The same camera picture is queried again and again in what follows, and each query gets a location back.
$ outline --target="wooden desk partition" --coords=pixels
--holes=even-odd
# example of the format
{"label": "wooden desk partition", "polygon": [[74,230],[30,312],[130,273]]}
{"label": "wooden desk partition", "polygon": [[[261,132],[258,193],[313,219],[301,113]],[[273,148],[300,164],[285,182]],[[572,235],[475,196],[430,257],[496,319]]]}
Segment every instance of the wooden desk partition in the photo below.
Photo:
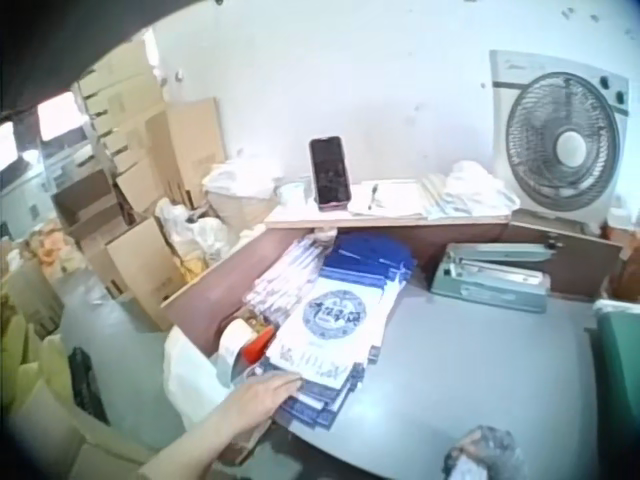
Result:
{"label": "wooden desk partition", "polygon": [[[615,269],[621,247],[611,242],[521,223],[358,228],[388,234],[407,244],[429,275],[449,243],[547,243],[559,245],[555,256],[529,268],[551,275],[555,294],[594,298]],[[218,346],[224,325],[242,306],[242,297],[307,228],[267,229],[163,304],[169,319],[207,356]]]}

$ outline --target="gray table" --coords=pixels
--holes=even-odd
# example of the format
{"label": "gray table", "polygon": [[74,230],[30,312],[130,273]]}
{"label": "gray table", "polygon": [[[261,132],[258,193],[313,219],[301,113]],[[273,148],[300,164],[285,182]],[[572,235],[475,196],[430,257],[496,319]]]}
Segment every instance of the gray table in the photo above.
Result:
{"label": "gray table", "polygon": [[382,477],[437,479],[469,429],[513,432],[532,479],[590,478],[596,398],[591,305],[551,299],[544,315],[433,296],[408,285],[380,361],[330,431],[277,418],[317,448]]}

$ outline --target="smartphone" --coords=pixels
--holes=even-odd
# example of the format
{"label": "smartphone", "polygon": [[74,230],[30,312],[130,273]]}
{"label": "smartphone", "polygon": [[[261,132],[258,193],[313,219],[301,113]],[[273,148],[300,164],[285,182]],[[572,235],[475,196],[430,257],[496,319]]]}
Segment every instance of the smartphone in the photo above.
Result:
{"label": "smartphone", "polygon": [[344,210],[351,201],[349,175],[340,137],[309,142],[316,202],[320,211]]}

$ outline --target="printed logo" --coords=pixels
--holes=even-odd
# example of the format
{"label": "printed logo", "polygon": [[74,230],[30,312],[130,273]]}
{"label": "printed logo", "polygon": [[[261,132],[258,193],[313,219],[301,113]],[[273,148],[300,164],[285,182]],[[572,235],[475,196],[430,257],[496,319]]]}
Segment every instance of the printed logo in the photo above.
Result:
{"label": "printed logo", "polygon": [[307,303],[302,320],[316,337],[337,340],[355,332],[366,316],[360,297],[349,290],[336,290]]}

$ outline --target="electric fan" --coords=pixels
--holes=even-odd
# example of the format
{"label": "electric fan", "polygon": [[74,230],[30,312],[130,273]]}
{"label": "electric fan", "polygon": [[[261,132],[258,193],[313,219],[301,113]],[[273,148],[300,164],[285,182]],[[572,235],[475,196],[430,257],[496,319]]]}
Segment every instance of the electric fan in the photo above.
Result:
{"label": "electric fan", "polygon": [[497,176],[525,209],[602,223],[620,170],[628,80],[542,55],[490,58]]}

